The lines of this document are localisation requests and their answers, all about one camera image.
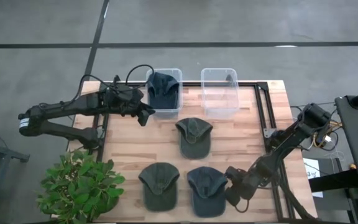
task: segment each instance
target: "concrete floor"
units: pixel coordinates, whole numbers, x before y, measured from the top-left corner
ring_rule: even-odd
[[[0,0],[0,44],[91,43],[103,0]],[[100,42],[303,42],[358,41],[358,1],[353,0],[111,0]],[[69,100],[84,74],[89,49],[0,49],[0,135],[13,150],[31,155],[13,161],[0,194],[0,223],[48,220],[36,208],[35,190],[67,141],[25,138],[17,115],[40,102]],[[124,78],[135,65],[180,68],[199,80],[205,67],[232,67],[243,80],[284,80],[292,105],[333,101],[358,93],[358,47],[259,47],[240,49],[99,49],[93,75]],[[131,80],[144,80],[145,70]],[[324,109],[332,111],[333,105]],[[68,118],[59,123],[71,124]],[[352,162],[343,132],[343,168]],[[324,157],[314,150],[308,156]],[[323,219],[342,215],[319,210]]]

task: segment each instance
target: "butcher block tabletop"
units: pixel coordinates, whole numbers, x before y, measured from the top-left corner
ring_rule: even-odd
[[[268,83],[273,112],[278,129],[285,129],[293,123],[293,118],[282,80],[263,81]],[[100,82],[84,82],[81,94],[99,90]],[[265,97],[261,91],[265,117],[268,118]],[[225,172],[229,166],[247,170],[261,155],[265,154],[262,130],[252,87],[239,87],[239,111],[231,119],[209,119],[204,115],[201,87],[183,87],[183,108],[177,119],[155,119],[151,116],[146,126],[141,127],[137,118],[110,114],[106,130],[103,161],[114,161],[113,170],[121,173],[126,181],[119,187],[125,190],[119,203],[110,212],[101,214],[96,222],[274,222],[277,221],[273,193],[271,190],[258,189],[249,201],[249,209],[239,213],[226,202],[226,211],[219,217],[199,218],[191,207],[191,189],[186,175],[189,171],[201,167],[213,167]],[[200,160],[185,159],[179,150],[178,130],[175,123],[183,118],[201,118],[213,125],[211,132],[211,151]],[[74,127],[92,126],[93,117],[76,115]],[[72,141],[68,150],[78,148],[80,143]],[[168,212],[150,212],[143,203],[142,183],[138,179],[140,172],[155,162],[169,162],[180,173],[177,180],[178,200],[173,210]],[[294,150],[285,159],[285,168],[291,191],[306,208],[317,217],[308,178],[300,150]],[[287,208],[282,191],[280,199],[286,216]],[[241,200],[239,209],[246,207]]]

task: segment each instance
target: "clear plastic bin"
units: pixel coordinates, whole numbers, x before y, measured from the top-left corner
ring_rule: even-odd
[[[229,119],[239,110],[239,84],[232,68],[204,68],[201,89],[205,114],[214,119]]]
[[[180,69],[177,68],[155,68],[155,72],[160,72],[162,74],[170,75],[175,78],[179,83],[178,90],[178,108],[169,109],[169,110],[155,110],[155,114],[152,116],[156,119],[176,119],[178,118],[179,111],[183,107],[183,82],[182,82],[182,73]],[[146,73],[146,80],[149,79],[149,76],[152,74],[151,69],[149,69]],[[149,93],[147,92],[147,103],[149,103]]]

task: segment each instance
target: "gray baseball cap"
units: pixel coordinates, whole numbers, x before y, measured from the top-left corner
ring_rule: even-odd
[[[178,81],[170,75],[154,72],[147,80],[149,105],[154,109],[178,108]]]
[[[192,189],[193,211],[198,217],[210,218],[222,215],[226,209],[224,174],[212,167],[199,167],[187,173]]]
[[[205,158],[211,149],[212,125],[199,118],[185,118],[176,124],[180,152],[187,159]]]
[[[178,169],[169,163],[157,162],[146,167],[139,174],[146,209],[165,212],[175,208],[178,178]]]

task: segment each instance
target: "potted plant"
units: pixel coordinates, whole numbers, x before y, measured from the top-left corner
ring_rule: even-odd
[[[60,156],[60,163],[47,170],[41,181],[45,193],[38,194],[38,206],[45,214],[58,215],[58,223],[92,222],[118,203],[125,181],[112,171],[112,160],[95,162],[88,152],[75,150]]]

